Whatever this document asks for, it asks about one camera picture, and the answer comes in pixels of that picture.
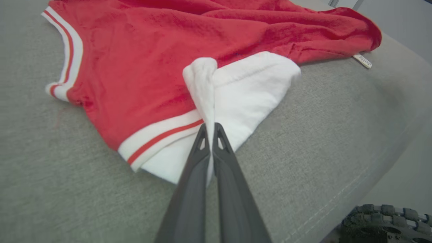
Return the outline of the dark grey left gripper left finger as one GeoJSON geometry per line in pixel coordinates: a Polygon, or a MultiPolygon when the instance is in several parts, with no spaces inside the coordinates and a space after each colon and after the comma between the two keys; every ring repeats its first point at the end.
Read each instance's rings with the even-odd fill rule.
{"type": "Polygon", "coordinates": [[[155,238],[156,243],[204,243],[207,169],[210,145],[205,124],[199,128],[181,178],[155,238]]]}

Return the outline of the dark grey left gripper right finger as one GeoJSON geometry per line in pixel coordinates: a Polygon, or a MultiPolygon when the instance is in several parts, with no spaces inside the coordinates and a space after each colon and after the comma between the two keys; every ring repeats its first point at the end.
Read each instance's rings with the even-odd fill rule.
{"type": "Polygon", "coordinates": [[[270,243],[271,237],[223,126],[215,123],[214,172],[222,243],[270,243]]]}

